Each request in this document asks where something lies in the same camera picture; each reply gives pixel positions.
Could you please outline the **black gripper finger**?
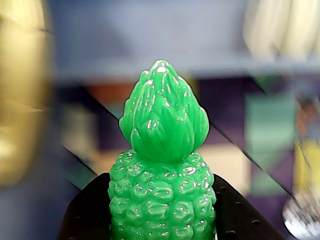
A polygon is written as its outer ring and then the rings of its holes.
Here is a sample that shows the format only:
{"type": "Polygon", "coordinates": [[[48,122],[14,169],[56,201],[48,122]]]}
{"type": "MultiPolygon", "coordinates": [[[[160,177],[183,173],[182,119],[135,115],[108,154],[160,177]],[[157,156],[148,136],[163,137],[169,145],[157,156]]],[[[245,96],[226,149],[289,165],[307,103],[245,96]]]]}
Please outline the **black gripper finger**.
{"type": "Polygon", "coordinates": [[[213,189],[217,240],[285,239],[234,187],[216,174],[213,189]]]}
{"type": "Polygon", "coordinates": [[[70,202],[58,234],[59,240],[109,240],[111,238],[110,174],[91,180],[70,202]]]}

